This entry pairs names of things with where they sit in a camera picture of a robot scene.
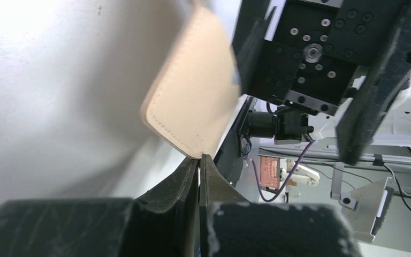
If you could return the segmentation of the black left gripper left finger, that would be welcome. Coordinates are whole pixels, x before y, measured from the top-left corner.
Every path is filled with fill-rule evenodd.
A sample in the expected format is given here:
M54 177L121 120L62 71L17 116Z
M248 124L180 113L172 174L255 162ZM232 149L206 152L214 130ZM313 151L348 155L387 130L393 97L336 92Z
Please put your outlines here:
M184 159L136 199L7 201L0 256L193 256L197 167Z

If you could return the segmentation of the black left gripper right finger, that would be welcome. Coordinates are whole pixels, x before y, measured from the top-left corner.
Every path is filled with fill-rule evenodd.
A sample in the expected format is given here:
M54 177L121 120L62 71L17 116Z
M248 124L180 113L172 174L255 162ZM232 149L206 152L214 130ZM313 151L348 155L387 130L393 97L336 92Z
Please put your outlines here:
M202 256L361 256L354 232L331 205L252 203L200 160Z

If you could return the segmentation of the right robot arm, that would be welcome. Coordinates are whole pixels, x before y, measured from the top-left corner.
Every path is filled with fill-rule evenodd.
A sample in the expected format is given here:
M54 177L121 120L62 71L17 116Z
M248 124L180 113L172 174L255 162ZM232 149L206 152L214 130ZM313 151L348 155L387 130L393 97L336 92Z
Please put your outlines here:
M276 144L336 138L356 164L375 136L411 146L411 1L242 1L232 42L242 90L277 106L248 134Z

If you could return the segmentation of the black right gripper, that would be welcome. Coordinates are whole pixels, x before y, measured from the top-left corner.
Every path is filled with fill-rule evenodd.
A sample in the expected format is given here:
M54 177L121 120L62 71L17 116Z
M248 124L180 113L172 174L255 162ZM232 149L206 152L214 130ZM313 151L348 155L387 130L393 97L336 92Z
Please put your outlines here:
M232 48L241 94L333 115L339 161L355 165L411 76L411 1L243 0Z

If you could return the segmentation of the beige leather card holder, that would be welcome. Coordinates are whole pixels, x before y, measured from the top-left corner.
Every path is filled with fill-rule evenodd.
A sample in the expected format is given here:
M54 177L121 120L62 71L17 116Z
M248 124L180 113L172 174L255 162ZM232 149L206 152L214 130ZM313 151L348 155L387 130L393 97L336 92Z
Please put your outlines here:
M147 127L193 159L214 156L241 94L226 29L207 1L192 13L141 106Z

